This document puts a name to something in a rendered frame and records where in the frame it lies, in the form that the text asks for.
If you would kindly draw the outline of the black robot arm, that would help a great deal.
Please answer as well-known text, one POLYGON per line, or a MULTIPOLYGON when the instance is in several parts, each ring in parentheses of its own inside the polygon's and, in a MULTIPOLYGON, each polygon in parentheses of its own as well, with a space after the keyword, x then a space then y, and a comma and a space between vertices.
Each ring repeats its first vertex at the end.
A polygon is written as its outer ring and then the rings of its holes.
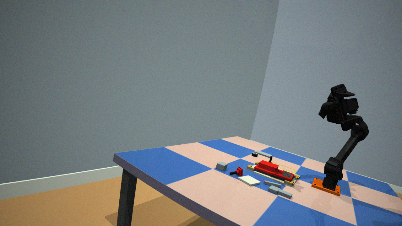
MULTIPOLYGON (((325 102, 321 109, 320 112, 318 113, 320 117, 323 119, 327 118, 328 122, 340 124, 341 121, 343 121, 343 118, 340 115, 332 115, 328 112, 328 104, 330 102, 334 101, 339 101, 337 96, 333 97, 332 93, 328 96, 327 102, 325 102)), ((357 115, 352 115, 357 113, 357 109, 359 108, 357 98, 351 98, 351 99, 345 99, 346 105, 347 105, 347 113, 350 115, 347 115, 348 118, 351 117, 361 117, 357 115)), ((355 148, 358 142, 364 140, 367 135, 369 134, 368 126, 367 124, 363 121, 363 118, 360 120, 356 121, 357 124, 354 128, 351 129, 351 135, 350 138, 348 139, 347 143, 344 145, 344 147, 340 150, 340 152, 337 154, 336 157, 330 157, 329 160, 326 162, 324 166, 324 174, 326 174, 326 177, 323 179, 323 188, 330 189, 332 191, 335 191, 335 188, 337 186, 338 180, 341 180, 343 178, 343 163, 347 159, 347 157, 350 155, 352 150, 355 148)))

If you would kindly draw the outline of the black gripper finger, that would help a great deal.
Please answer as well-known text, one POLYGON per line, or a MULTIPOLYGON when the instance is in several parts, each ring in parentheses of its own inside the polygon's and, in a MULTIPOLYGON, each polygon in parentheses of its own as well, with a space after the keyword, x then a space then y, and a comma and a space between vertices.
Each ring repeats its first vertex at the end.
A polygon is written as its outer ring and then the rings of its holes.
POLYGON ((356 124, 356 121, 357 120, 360 120, 362 117, 353 117, 353 118, 351 118, 350 120, 347 120, 347 121, 344 121, 344 124, 345 124, 345 127, 346 128, 349 128, 349 127, 351 127, 352 125, 355 125, 356 124))
POLYGON ((356 94, 354 94, 354 93, 348 92, 345 86, 342 87, 342 88, 340 88, 340 89, 337 89, 337 90, 335 91, 335 94, 336 94, 337 97, 347 97, 347 96, 354 96, 354 95, 356 95, 356 94))

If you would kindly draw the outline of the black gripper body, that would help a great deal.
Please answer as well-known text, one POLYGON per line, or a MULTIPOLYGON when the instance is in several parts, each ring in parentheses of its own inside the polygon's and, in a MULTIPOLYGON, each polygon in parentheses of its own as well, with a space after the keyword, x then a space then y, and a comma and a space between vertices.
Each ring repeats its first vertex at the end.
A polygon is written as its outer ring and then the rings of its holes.
MULTIPOLYGON (((344 87, 344 86, 345 86, 344 84, 339 84, 337 86, 332 87, 331 88, 331 93, 332 93, 333 97, 336 97, 335 91, 337 89, 340 89, 340 88, 344 87)), ((347 116, 348 109, 347 109, 347 105, 346 105, 346 102, 345 102, 344 98, 343 97, 338 97, 338 100, 339 101, 330 102, 328 104, 328 112, 331 114, 331 116, 341 114, 341 116, 343 118, 343 121, 340 122, 342 130, 343 131, 350 130, 350 129, 354 128, 356 126, 356 124, 352 125, 349 128, 345 127, 344 121, 350 120, 352 117, 348 118, 348 116, 347 116)))

